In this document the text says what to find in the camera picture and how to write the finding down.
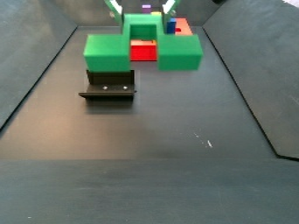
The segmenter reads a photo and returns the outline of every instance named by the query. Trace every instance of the gray wall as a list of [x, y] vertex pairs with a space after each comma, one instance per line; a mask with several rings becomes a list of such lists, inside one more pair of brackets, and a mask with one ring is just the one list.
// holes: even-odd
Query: gray wall
[[299, 158], [299, 9], [228, 0], [202, 27], [276, 153]]
[[[108, 7], [104, 0], [52, 0], [65, 15], [84, 26], [117, 25], [108, 16]], [[126, 13], [137, 13], [141, 4], [149, 3], [156, 9], [165, 0], [122, 0], [117, 1]], [[177, 16], [186, 17], [190, 25], [202, 25], [220, 6], [210, 0], [181, 0]]]
[[46, 0], [0, 0], [0, 129], [76, 25]]

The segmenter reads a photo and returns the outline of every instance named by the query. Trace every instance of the blue block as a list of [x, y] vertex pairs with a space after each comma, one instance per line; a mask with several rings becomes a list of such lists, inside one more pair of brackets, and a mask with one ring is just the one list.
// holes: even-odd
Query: blue block
[[176, 26], [176, 19], [174, 17], [172, 17], [169, 19], [169, 22], [166, 22], [166, 29], [165, 29], [166, 34], [174, 34], [174, 26]]

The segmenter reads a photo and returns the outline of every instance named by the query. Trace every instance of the white speck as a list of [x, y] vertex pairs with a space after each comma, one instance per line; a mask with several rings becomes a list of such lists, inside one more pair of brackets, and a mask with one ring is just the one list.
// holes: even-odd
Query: white speck
[[208, 140], [208, 145], [209, 145], [209, 147], [212, 148], [212, 145], [210, 145], [210, 141]]

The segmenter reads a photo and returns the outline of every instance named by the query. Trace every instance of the dark gray surface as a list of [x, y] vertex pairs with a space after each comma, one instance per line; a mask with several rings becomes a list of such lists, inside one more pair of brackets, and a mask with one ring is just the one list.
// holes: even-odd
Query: dark gray surface
[[[77, 25], [116, 25], [114, 20], [108, 15], [108, 7], [104, 4], [104, 0], [50, 1], [57, 4]], [[141, 11], [141, 4], [150, 4], [157, 9], [161, 6], [160, 3], [165, 2], [165, 0], [122, 0], [117, 2], [124, 6], [125, 13], [137, 13]], [[210, 0], [181, 0], [177, 16], [186, 17], [192, 25], [202, 25], [218, 7]]]
[[299, 158], [299, 9], [229, 0], [204, 30], [281, 156]]
[[0, 0], [0, 129], [76, 25], [45, 0]]
[[0, 162], [5, 224], [296, 224], [299, 164], [161, 159]]
[[200, 35], [198, 71], [134, 62], [134, 100], [78, 97], [88, 87], [78, 28], [0, 136], [1, 159], [273, 158], [229, 74]]

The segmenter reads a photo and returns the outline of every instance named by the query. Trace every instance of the green cube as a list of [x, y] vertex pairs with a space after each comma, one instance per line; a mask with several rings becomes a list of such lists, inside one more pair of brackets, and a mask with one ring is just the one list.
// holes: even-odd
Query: green cube
[[88, 35], [84, 58], [90, 72], [129, 71], [129, 38], [117, 34]]
[[201, 43], [197, 35], [157, 36], [158, 70], [197, 70], [201, 62], [201, 55]]

